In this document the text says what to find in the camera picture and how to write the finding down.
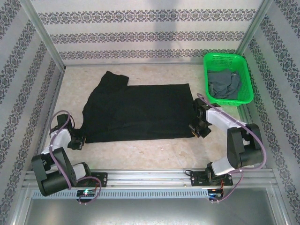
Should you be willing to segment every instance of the table surface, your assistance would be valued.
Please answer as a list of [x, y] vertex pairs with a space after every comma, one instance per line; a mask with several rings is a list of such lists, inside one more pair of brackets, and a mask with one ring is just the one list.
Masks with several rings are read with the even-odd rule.
[[[108, 65], [67, 67], [55, 112], [67, 110], [75, 120], [75, 128], [83, 122], [82, 110], [90, 93], [106, 71], [129, 77], [128, 85], [189, 83], [193, 98], [205, 94], [203, 65]], [[237, 107], [223, 109], [239, 119]], [[226, 155], [226, 134], [215, 126], [205, 138], [102, 142], [85, 144], [82, 150], [67, 149], [72, 164], [86, 162], [91, 169], [175, 169], [205, 168]]]

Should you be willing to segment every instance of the gray cloth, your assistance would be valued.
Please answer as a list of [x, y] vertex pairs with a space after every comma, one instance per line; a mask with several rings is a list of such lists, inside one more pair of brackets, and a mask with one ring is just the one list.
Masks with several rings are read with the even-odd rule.
[[219, 99], [236, 100], [242, 86], [238, 71], [231, 72], [229, 69], [219, 72], [209, 70], [208, 82], [210, 95]]

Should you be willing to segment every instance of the speckled floor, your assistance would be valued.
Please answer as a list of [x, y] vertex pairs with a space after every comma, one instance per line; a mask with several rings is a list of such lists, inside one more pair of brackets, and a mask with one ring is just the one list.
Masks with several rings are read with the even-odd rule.
[[[109, 70], [129, 77], [128, 85], [189, 83], [194, 98], [205, 93], [202, 65], [107, 65], [67, 67], [55, 107], [68, 110], [75, 119], [76, 128], [83, 122], [82, 110], [90, 93]], [[239, 118], [236, 107], [223, 109]], [[72, 164], [85, 161], [91, 169], [173, 169], [204, 168], [207, 163], [226, 154], [226, 135], [216, 127], [205, 138], [181, 138], [126, 142], [85, 144], [83, 149], [67, 149]]]

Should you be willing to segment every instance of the green plastic basket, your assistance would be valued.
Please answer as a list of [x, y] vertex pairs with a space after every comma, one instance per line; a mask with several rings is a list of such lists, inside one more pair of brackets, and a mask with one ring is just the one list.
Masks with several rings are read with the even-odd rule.
[[[248, 104], [253, 100], [254, 95], [250, 75], [246, 60], [243, 57], [236, 54], [208, 53], [204, 56], [203, 64], [206, 82], [206, 95], [210, 103], [217, 103], [219, 105], [239, 106], [241, 104]], [[209, 94], [207, 71], [221, 71], [224, 69], [230, 69], [232, 72], [238, 71], [240, 74], [242, 87], [238, 93], [237, 100], [217, 99]]]

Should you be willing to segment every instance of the patterned wallpaper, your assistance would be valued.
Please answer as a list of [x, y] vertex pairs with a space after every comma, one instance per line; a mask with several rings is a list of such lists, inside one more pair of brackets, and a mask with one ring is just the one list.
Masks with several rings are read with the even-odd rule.
[[262, 0], [33, 0], [66, 65], [201, 62], [233, 53]]
[[299, 4], [275, 0], [245, 51], [255, 93], [248, 111], [264, 132], [292, 224], [300, 224]]
[[0, 0], [0, 224], [9, 220], [61, 76], [18, 0]]

